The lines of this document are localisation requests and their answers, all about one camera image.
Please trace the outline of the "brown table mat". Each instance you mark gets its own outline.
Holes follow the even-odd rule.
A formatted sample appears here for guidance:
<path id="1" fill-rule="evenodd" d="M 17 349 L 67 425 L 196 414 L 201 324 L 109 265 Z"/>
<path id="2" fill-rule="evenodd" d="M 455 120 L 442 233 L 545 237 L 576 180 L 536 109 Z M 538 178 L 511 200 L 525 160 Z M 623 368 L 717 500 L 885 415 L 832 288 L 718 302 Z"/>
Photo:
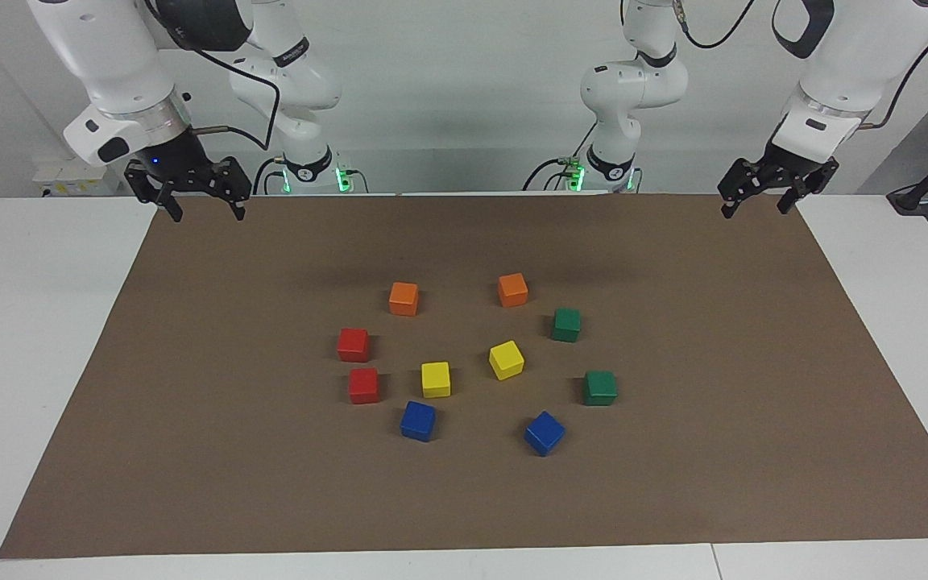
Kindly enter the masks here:
<path id="1" fill-rule="evenodd" d="M 799 213 L 714 196 L 183 200 L 2 558 L 928 537 L 928 433 Z M 528 302 L 501 307 L 520 272 Z M 416 316 L 389 311 L 397 280 Z M 578 309 L 574 343 L 553 341 Z M 371 360 L 340 361 L 342 328 Z M 490 348 L 515 341 L 499 381 Z M 448 361 L 452 394 L 422 396 Z M 349 373 L 379 372 L 376 404 Z M 583 376 L 611 371 L 612 405 Z M 428 443 L 402 437 L 432 405 Z M 549 411 L 567 433 L 524 441 Z"/>

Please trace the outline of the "white power strip box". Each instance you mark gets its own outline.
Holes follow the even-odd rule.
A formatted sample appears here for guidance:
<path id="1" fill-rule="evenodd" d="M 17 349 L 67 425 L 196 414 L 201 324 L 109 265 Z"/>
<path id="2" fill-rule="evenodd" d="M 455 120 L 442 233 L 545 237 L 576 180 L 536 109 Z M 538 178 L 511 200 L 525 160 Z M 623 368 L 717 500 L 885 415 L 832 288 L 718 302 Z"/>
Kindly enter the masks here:
<path id="1" fill-rule="evenodd" d="M 41 159 L 31 177 L 41 197 L 117 196 L 121 183 L 112 168 L 99 168 L 81 160 Z"/>

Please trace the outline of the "orange wooden cube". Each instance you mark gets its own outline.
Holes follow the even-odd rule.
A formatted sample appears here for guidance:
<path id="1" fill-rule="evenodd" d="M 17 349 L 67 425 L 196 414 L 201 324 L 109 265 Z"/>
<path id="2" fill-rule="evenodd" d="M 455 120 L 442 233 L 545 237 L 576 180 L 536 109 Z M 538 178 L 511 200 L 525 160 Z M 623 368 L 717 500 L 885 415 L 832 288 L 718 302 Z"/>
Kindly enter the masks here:
<path id="1" fill-rule="evenodd" d="M 529 288 L 525 276 L 520 272 L 500 276 L 497 293 L 501 307 L 504 308 L 520 307 L 529 300 Z"/>
<path id="2" fill-rule="evenodd" d="M 420 287 L 415 283 L 397 280 L 391 284 L 389 300 L 387 301 L 390 313 L 402 317 L 416 316 L 419 303 Z"/>

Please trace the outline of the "yellow wooden cube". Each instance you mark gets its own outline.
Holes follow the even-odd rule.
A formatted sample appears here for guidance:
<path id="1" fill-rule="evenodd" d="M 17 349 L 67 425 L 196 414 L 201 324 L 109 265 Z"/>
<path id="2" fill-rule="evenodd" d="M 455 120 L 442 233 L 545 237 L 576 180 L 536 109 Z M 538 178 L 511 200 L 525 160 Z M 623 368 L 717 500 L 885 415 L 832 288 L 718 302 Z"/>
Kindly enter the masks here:
<path id="1" fill-rule="evenodd" d="M 452 372 L 448 361 L 431 361 L 420 366 L 424 399 L 443 399 L 452 395 Z"/>
<path id="2" fill-rule="evenodd" d="M 487 361 L 499 381 L 522 374 L 525 367 L 525 358 L 520 352 L 520 347 L 512 339 L 490 348 Z"/>

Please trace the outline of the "blue wooden cube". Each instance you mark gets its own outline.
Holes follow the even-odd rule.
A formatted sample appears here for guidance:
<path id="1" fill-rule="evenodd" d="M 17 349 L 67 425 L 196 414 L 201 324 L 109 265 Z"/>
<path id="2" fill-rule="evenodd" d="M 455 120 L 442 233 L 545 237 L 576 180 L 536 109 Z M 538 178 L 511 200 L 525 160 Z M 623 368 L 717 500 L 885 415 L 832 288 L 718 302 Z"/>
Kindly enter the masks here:
<path id="1" fill-rule="evenodd" d="M 432 405 L 410 400 L 403 410 L 399 423 L 402 437 L 428 443 L 432 440 L 436 426 L 436 409 Z"/>
<path id="2" fill-rule="evenodd" d="M 549 456 L 561 443 L 566 427 L 549 411 L 541 411 L 525 427 L 524 441 L 541 458 Z"/>

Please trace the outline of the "red wooden cube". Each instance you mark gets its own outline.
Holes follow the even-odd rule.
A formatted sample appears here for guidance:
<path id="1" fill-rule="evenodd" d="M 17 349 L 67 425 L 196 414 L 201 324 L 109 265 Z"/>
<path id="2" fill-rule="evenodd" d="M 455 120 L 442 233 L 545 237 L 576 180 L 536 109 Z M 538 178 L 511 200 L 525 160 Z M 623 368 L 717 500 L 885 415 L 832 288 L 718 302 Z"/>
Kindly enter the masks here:
<path id="1" fill-rule="evenodd" d="M 365 328 L 342 328 L 338 335 L 338 358 L 346 363 L 371 360 L 371 335 Z"/>
<path id="2" fill-rule="evenodd" d="M 352 404 L 380 402 L 379 372 L 374 367 L 354 368 L 349 373 L 347 395 Z"/>

